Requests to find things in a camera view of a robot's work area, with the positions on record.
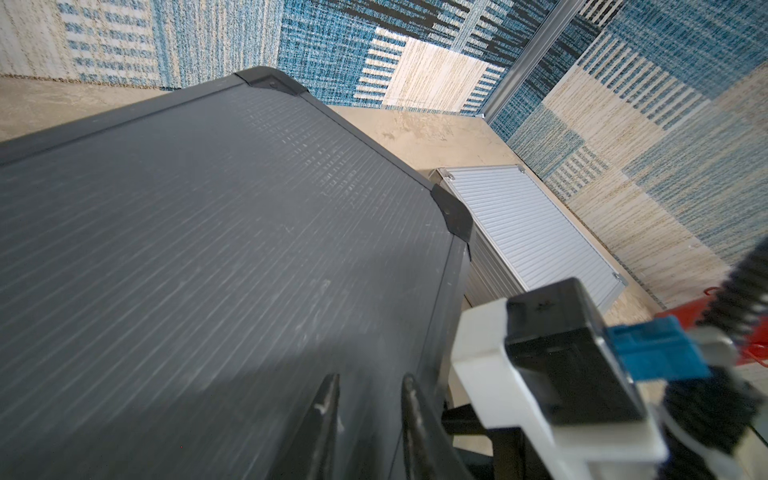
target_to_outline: concrete floor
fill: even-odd
[[[166,93],[152,89],[0,78],[0,111],[3,112],[0,141]],[[349,107],[333,109],[425,175],[438,167],[523,164],[501,138],[478,118]],[[534,179],[616,271],[631,279],[578,218],[537,177]],[[630,280],[629,287],[605,315],[605,320],[611,325],[643,322],[659,310],[650,296]],[[455,406],[469,403],[455,375],[450,377],[450,386]],[[642,385],[641,390],[646,399],[657,401],[661,398],[663,387],[662,382],[656,382]],[[760,472],[768,472],[768,468],[764,468],[765,462],[758,460],[763,455],[760,441],[750,434],[743,444],[738,456],[746,473],[751,478],[765,478]],[[456,437],[455,445],[485,454],[492,451],[486,437]]]

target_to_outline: black corner cap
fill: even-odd
[[[448,231],[469,245],[474,222],[467,206],[438,184],[432,187],[432,199],[440,207]]]
[[[235,72],[235,75],[245,80],[251,87],[272,88],[288,95],[301,95],[307,88],[287,74],[272,67],[253,67]]]

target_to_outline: patterned carpet wall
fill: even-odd
[[[768,3],[589,0],[492,128],[662,303],[768,235]]]
[[[278,67],[335,105],[477,114],[557,0],[4,0],[0,74],[183,88]]]

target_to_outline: aluminum profile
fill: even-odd
[[[482,305],[575,276],[606,313],[624,278],[584,237],[523,167],[438,170],[441,185],[475,220],[466,297]]]

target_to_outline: black spring cable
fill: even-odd
[[[699,326],[716,326],[740,350],[768,308],[768,238],[764,239],[730,274],[717,297],[703,313]],[[710,368],[707,379],[670,382],[664,408],[675,422],[700,444],[728,455],[757,414],[763,396],[729,369]],[[663,480],[714,480],[704,460],[664,431],[669,459],[660,467]]]

